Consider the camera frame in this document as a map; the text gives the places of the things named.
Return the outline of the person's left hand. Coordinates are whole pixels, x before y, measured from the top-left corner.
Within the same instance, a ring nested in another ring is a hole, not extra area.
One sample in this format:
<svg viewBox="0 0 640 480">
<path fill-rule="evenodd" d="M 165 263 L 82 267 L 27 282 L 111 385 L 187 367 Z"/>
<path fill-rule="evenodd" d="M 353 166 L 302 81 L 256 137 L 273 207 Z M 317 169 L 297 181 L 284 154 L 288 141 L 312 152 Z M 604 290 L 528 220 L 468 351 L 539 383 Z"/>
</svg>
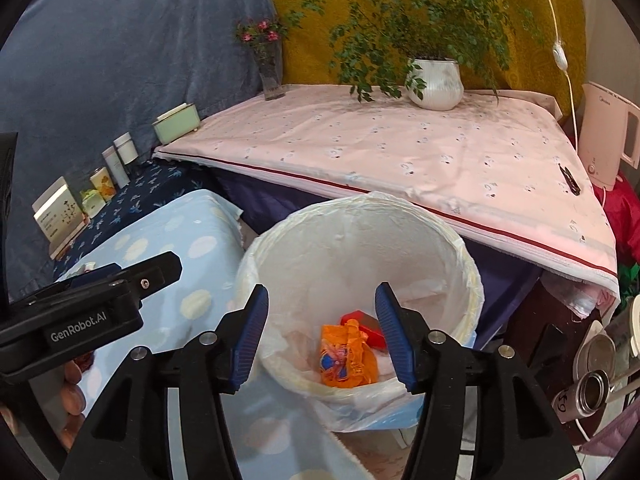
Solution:
<svg viewBox="0 0 640 480">
<path fill-rule="evenodd" d="M 78 432 L 85 421 L 82 414 L 86 408 L 86 398 L 78 387 L 81 380 L 82 371 L 74 362 L 70 361 L 64 365 L 64 382 L 61 388 L 61 401 L 66 411 L 66 423 L 60 433 L 60 440 L 67 451 L 73 446 Z"/>
</svg>

